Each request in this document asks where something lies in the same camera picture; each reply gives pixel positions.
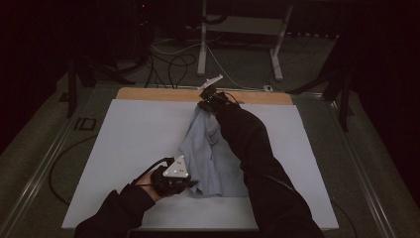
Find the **floor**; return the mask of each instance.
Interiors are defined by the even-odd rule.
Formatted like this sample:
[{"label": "floor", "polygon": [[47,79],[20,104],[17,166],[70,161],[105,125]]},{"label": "floor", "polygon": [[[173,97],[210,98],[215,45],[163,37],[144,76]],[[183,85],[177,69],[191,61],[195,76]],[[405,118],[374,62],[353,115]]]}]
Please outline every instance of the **floor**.
[{"label": "floor", "polygon": [[[263,90],[264,85],[270,85],[275,91],[285,91],[316,78],[334,46],[334,40],[286,36],[279,54],[284,81],[278,82],[273,79],[268,54],[272,41],[265,38],[239,41],[235,37],[235,40],[222,35],[214,37],[215,42],[209,45],[212,54],[207,56],[206,73],[201,77],[196,74],[197,62],[193,62],[198,57],[198,41],[156,39],[152,51],[160,79],[153,75],[149,87],[164,87],[164,82],[171,89],[170,70],[174,86],[179,81],[178,87],[199,86],[205,78],[222,74],[225,77],[216,85],[219,88]],[[163,60],[171,61],[174,57],[161,52],[179,51],[182,51],[179,54],[193,55],[183,57],[192,65],[169,68],[169,63]],[[184,61],[174,59],[172,63],[183,65]],[[135,86],[143,87],[149,72],[145,65],[126,77]],[[71,201],[107,108],[123,86],[104,77],[98,79],[94,88],[80,86],[77,111],[66,119],[67,104],[59,102],[66,92],[66,77],[57,83],[56,93],[0,156],[0,237],[72,237],[72,230],[60,228],[68,208],[65,203]],[[339,229],[325,231],[326,237],[420,237],[418,207],[357,94],[351,93],[349,132],[345,133],[337,123],[335,103],[320,98],[324,87],[325,84],[318,85],[292,98],[340,225]],[[75,127],[78,118],[96,119],[96,126],[91,131],[78,130]],[[64,202],[53,195],[49,181]],[[131,237],[167,235],[255,237],[258,234],[136,232]]]}]

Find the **cloth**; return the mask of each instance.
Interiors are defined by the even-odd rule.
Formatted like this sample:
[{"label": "cloth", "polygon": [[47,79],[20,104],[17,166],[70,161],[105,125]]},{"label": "cloth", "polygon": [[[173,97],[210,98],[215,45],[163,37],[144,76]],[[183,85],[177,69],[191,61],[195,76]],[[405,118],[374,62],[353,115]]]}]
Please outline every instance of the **cloth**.
[{"label": "cloth", "polygon": [[179,146],[198,195],[248,196],[240,161],[223,139],[210,113],[195,108],[185,140]]}]

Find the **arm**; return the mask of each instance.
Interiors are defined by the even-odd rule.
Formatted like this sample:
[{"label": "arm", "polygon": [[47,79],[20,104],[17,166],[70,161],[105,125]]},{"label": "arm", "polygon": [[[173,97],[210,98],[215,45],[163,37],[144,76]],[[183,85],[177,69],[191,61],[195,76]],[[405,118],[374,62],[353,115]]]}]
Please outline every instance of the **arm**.
[{"label": "arm", "polygon": [[161,199],[150,184],[151,173],[141,178],[136,185],[128,184],[120,194],[111,191],[98,212],[77,225],[75,238],[117,238],[130,229],[142,225],[143,214]]},{"label": "arm", "polygon": [[254,216],[264,237],[324,237],[274,157],[263,122],[234,105],[217,112],[216,119],[223,138],[241,161]]}]

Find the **wooden edge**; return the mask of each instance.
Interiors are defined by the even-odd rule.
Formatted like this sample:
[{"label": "wooden edge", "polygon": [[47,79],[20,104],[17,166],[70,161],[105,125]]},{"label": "wooden edge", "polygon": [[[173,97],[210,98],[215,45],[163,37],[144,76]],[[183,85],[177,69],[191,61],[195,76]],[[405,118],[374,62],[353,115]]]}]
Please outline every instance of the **wooden edge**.
[{"label": "wooden edge", "polygon": [[[277,92],[228,91],[240,103],[293,105],[290,95]],[[153,101],[200,101],[201,90],[123,87],[117,99]]]}]

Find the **gray floor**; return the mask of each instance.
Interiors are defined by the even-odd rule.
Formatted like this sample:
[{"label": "gray floor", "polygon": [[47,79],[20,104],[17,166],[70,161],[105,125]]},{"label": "gray floor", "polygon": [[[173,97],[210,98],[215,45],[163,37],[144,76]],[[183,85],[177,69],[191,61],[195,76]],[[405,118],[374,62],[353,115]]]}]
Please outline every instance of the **gray floor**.
[{"label": "gray floor", "polygon": [[[196,43],[198,42],[181,44],[177,41],[164,41],[156,43],[155,46],[163,52],[176,52]],[[334,41],[286,37],[279,57],[285,78],[283,82],[272,79],[269,46],[271,42],[265,41],[246,48],[211,48],[225,72],[209,54],[206,74],[203,77],[197,76],[195,63],[188,68],[179,85],[198,86],[205,78],[223,74],[225,78],[216,85],[220,88],[239,88],[236,85],[239,84],[242,87],[263,89],[263,85],[270,84],[277,91],[292,89],[317,76],[334,46]],[[191,48],[183,53],[197,57],[198,48]],[[171,60],[171,56],[159,56]],[[169,84],[168,64],[158,59],[155,59],[155,63],[162,80]],[[135,81],[136,86],[143,86],[149,70],[145,66],[127,78]],[[180,78],[183,71],[183,67],[173,67],[171,73],[174,80]],[[65,78],[58,82],[57,92],[0,157],[0,221],[3,225],[0,237],[72,236],[72,230],[60,228],[67,206],[53,196],[46,180],[52,165],[50,159],[58,156],[59,151],[99,132],[107,108],[122,86],[103,79],[95,88],[80,88],[79,110],[73,118],[65,119],[67,105],[58,102],[61,94],[66,92]],[[344,133],[335,119],[337,111],[334,105],[319,99],[319,94],[316,94],[322,92],[324,87],[325,85],[319,85],[312,88],[311,93],[294,96],[293,102],[301,113],[327,190],[332,200],[341,208],[333,206],[340,228],[325,231],[325,235],[339,238],[356,237],[352,221],[358,237],[420,237],[418,207],[411,199],[391,158],[363,111],[357,94],[351,94],[350,107],[354,115],[348,119],[350,132]],[[98,124],[95,130],[73,130],[79,117],[96,119]],[[52,183],[57,192],[66,199],[71,198],[77,186],[93,144],[94,139],[91,139],[75,146],[63,154],[55,165]],[[27,190],[33,191],[34,195],[27,195],[24,190],[28,181],[32,183],[31,186],[27,186]],[[13,210],[17,203],[27,206],[19,206]],[[166,236],[148,233],[143,235]]]}]

